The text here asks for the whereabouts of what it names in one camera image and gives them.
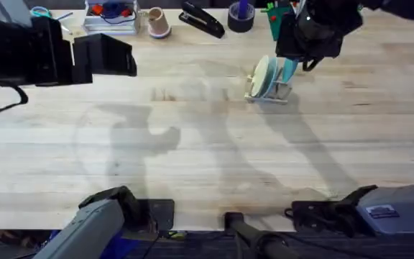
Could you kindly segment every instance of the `light blue plate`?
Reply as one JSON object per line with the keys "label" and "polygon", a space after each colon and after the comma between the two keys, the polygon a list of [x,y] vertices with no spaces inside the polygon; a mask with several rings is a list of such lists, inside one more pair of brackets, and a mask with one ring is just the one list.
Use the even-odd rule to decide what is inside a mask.
{"label": "light blue plate", "polygon": [[287,83],[293,76],[298,66],[298,61],[285,59],[284,68],[282,72],[282,82]]}
{"label": "light blue plate", "polygon": [[277,58],[270,58],[270,63],[267,66],[267,75],[266,75],[266,79],[263,82],[263,86],[267,86],[267,87],[263,87],[262,91],[264,91],[264,93],[261,95],[262,97],[266,97],[266,95],[268,95],[271,90],[272,90],[272,86],[274,85],[274,81],[276,81],[277,78]]}

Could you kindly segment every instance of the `wood grain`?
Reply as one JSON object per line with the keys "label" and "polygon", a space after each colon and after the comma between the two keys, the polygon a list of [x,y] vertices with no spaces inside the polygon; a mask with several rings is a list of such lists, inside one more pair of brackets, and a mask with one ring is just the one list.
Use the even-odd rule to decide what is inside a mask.
{"label": "wood grain", "polygon": [[[0,229],[62,228],[89,194],[126,185],[174,199],[179,230],[221,229],[226,211],[291,230],[279,214],[293,200],[414,183],[414,22],[363,11],[341,56],[298,71],[280,106],[244,101],[247,73],[275,49],[264,14],[219,40],[165,13],[166,40],[146,27],[118,37],[136,78],[26,87],[30,103],[0,114]],[[75,36],[80,16],[64,21]],[[16,100],[0,88],[0,105]]]}

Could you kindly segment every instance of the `black stapler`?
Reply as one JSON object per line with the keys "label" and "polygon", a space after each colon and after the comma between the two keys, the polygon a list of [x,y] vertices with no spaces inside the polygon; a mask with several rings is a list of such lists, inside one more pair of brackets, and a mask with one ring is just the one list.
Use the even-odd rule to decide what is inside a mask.
{"label": "black stapler", "polygon": [[221,38],[224,35],[223,25],[210,14],[206,13],[199,6],[195,6],[189,1],[184,1],[181,4],[183,13],[178,18],[187,24],[203,30],[217,38]]}

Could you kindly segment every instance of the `red object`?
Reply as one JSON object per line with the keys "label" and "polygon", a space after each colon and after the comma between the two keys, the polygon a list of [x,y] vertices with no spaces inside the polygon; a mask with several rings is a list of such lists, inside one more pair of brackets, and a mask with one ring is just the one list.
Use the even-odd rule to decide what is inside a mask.
{"label": "red object", "polygon": [[130,14],[132,14],[132,11],[130,9],[125,9],[124,11],[121,12],[121,15],[123,17],[129,17]]}
{"label": "red object", "polygon": [[104,7],[101,6],[100,4],[96,4],[92,6],[92,12],[95,15],[100,15],[103,11],[104,11]]}

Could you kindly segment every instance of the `black tape roll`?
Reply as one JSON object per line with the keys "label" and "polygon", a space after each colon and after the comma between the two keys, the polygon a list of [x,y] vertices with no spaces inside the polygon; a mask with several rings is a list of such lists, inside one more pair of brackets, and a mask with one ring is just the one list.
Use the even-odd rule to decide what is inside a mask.
{"label": "black tape roll", "polygon": [[253,5],[248,4],[247,18],[239,19],[239,2],[233,3],[229,6],[228,13],[228,27],[233,32],[248,32],[253,27],[253,21],[255,18],[255,8]]}

